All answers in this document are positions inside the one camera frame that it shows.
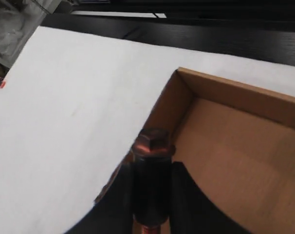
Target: plastic bag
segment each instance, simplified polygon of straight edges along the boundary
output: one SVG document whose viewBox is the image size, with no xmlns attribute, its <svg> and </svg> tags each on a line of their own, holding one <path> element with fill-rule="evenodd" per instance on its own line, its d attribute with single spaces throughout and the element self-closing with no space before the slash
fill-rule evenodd
<svg viewBox="0 0 295 234">
<path fill-rule="evenodd" d="M 37 0 L 37 2 L 44 7 L 44 0 Z M 26 5 L 24 9 L 24 13 L 31 15 L 31 16 L 36 16 L 41 13 L 42 9 L 35 4 L 32 0 L 23 0 L 23 4 Z"/>
<path fill-rule="evenodd" d="M 24 17 L 19 12 L 0 9 L 0 54 L 11 56 L 23 36 Z"/>
</svg>

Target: bolt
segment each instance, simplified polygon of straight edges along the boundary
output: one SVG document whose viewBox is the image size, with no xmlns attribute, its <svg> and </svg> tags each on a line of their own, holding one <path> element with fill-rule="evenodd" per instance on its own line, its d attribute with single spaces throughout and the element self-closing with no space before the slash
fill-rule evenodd
<svg viewBox="0 0 295 234">
<path fill-rule="evenodd" d="M 153 228 L 142 226 L 141 234 L 161 234 L 161 226 L 157 226 Z"/>
<path fill-rule="evenodd" d="M 170 144 L 169 132 L 163 129 L 143 129 L 135 140 L 132 151 L 137 156 L 173 155 L 174 146 Z"/>
</svg>

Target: black surface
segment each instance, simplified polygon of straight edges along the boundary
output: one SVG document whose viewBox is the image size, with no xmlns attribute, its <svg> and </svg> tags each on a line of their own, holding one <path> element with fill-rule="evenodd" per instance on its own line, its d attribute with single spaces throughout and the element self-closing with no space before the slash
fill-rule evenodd
<svg viewBox="0 0 295 234">
<path fill-rule="evenodd" d="M 132 188 L 132 165 L 122 165 L 103 198 L 66 234 L 131 234 Z"/>
<path fill-rule="evenodd" d="M 181 162 L 172 164 L 172 234 L 249 234 L 222 213 L 198 188 Z"/>
<path fill-rule="evenodd" d="M 295 66 L 295 22 L 134 20 L 53 14 L 42 25 Z"/>
</svg>

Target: white sheet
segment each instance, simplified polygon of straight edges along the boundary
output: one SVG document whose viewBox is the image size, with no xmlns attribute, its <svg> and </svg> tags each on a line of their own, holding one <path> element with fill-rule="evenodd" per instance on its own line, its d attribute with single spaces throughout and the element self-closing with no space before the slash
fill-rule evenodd
<svg viewBox="0 0 295 234">
<path fill-rule="evenodd" d="M 39 27 L 0 90 L 0 234 L 59 234 L 179 66 L 295 96 L 295 67 Z"/>
</svg>

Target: table surface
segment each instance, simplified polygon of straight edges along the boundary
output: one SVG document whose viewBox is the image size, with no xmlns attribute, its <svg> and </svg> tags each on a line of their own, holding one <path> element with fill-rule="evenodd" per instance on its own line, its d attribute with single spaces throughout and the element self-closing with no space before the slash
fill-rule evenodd
<svg viewBox="0 0 295 234">
<path fill-rule="evenodd" d="M 52 14 L 42 26 L 295 66 L 295 22 Z"/>
</svg>

